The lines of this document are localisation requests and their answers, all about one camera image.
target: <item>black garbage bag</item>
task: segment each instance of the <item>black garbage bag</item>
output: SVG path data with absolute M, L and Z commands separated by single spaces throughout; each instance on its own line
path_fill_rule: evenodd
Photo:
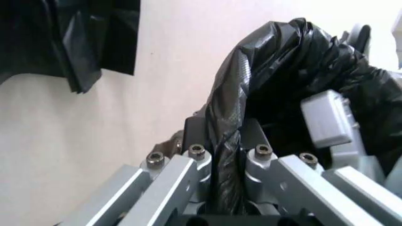
M 213 213 L 248 214 L 238 161 L 244 119 L 259 121 L 279 156 L 314 153 L 300 101 L 328 89 L 350 99 L 366 152 L 390 172 L 402 154 L 402 90 L 390 73 L 303 18 L 268 22 L 227 56 L 198 113 L 213 146 Z M 158 147 L 171 153 L 167 146 Z
M 87 92 L 101 68 L 133 74 L 140 0 L 0 3 L 0 84 L 20 73 L 67 78 Z

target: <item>gray plastic part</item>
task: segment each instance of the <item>gray plastic part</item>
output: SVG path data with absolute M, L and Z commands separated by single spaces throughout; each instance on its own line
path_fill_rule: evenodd
M 261 181 L 289 214 L 309 211 L 328 226 L 381 225 L 295 155 L 273 160 Z
M 119 226 L 161 226 L 172 214 L 185 210 L 198 185 L 196 162 L 174 155 Z
M 110 226 L 151 183 L 147 172 L 123 165 L 59 226 Z
M 399 158 L 388 174 L 384 186 L 402 199 L 402 157 Z
M 333 90 L 302 100 L 302 113 L 315 147 L 328 147 L 352 141 L 351 125 L 355 121 L 344 101 L 342 96 Z
M 329 170 L 322 176 L 384 225 L 402 225 L 402 200 L 354 168 Z

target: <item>silver metal part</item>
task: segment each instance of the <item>silver metal part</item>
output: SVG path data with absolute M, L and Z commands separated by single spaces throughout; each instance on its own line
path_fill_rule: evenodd
M 402 157 L 395 163 L 385 180 L 384 187 L 402 199 Z
M 402 225 L 402 200 L 352 167 L 322 174 L 384 225 Z
M 134 205 L 150 183 L 147 172 L 123 165 L 60 226 L 110 226 Z
M 248 198 L 254 203 L 277 203 L 276 199 L 261 182 L 261 178 L 268 171 L 271 161 L 277 158 L 275 153 L 271 153 L 269 159 L 262 160 L 256 156 L 255 149 L 251 149 L 247 153 L 244 184 Z
M 261 180 L 289 214 L 311 212 L 324 225 L 381 225 L 297 156 L 271 162 Z
M 183 156 L 194 158 L 194 154 L 191 154 L 190 150 L 185 151 L 183 153 Z M 209 194 L 209 185 L 211 183 L 212 156 L 205 149 L 204 149 L 203 156 L 204 156 L 203 158 L 198 158 L 197 156 L 195 156 L 195 158 L 199 159 L 199 160 L 196 160 L 199 183 L 198 183 L 193 195 L 191 196 L 190 202 L 206 201 L 208 194 Z
M 140 168 L 148 172 L 151 176 L 151 180 L 154 181 L 168 162 L 169 158 L 164 156 L 163 153 L 152 152 L 147 155 L 144 161 L 141 162 Z
M 355 167 L 358 158 L 366 155 L 360 126 L 349 104 L 349 99 L 333 90 L 313 95 L 301 102 L 311 140 L 317 148 L 330 146 L 333 168 L 347 165 Z
M 202 145 L 194 144 L 188 147 L 188 155 L 196 161 L 203 160 L 205 158 L 205 148 Z
M 164 225 L 171 214 L 184 211 L 197 184 L 196 162 L 181 155 L 173 156 L 119 225 Z

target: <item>hex socket bolt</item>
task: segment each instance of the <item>hex socket bolt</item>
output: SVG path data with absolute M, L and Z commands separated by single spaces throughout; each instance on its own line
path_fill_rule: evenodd
M 272 148 L 269 145 L 259 144 L 256 146 L 256 158 L 261 160 L 269 160 L 272 155 Z
M 162 152 L 152 152 L 146 157 L 146 166 L 150 169 L 160 169 L 165 164 L 165 156 Z
M 203 160 L 205 158 L 205 148 L 200 144 L 191 145 L 188 148 L 188 156 L 194 160 Z
M 310 154 L 310 153 L 300 153 L 299 158 L 301 161 L 303 161 L 305 164 L 307 164 L 309 167 L 315 169 L 317 164 L 318 164 L 318 159 L 315 155 Z

